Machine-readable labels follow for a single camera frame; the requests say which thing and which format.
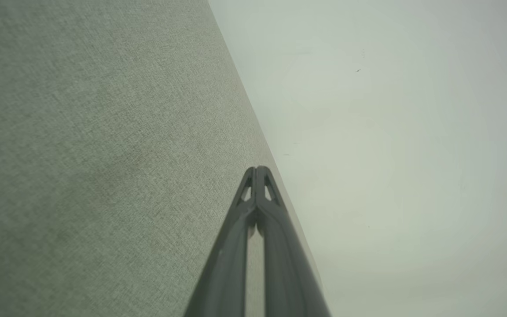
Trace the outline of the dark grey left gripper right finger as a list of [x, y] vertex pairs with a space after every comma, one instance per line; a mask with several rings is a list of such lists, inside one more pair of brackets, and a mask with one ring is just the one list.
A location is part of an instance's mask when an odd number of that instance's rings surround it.
[[276, 181], [256, 168], [256, 224], [264, 240], [265, 317], [331, 317]]

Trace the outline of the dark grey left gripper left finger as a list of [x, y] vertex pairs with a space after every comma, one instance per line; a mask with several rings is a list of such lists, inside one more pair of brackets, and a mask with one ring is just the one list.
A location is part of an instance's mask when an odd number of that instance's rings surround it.
[[245, 317], [248, 239], [256, 225], [255, 170], [243, 175], [184, 317]]

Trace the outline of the grey fabric sofa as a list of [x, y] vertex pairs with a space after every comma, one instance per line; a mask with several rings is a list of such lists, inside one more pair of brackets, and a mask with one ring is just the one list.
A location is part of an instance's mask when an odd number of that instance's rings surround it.
[[0, 0], [0, 317], [182, 317], [243, 173], [209, 0]]

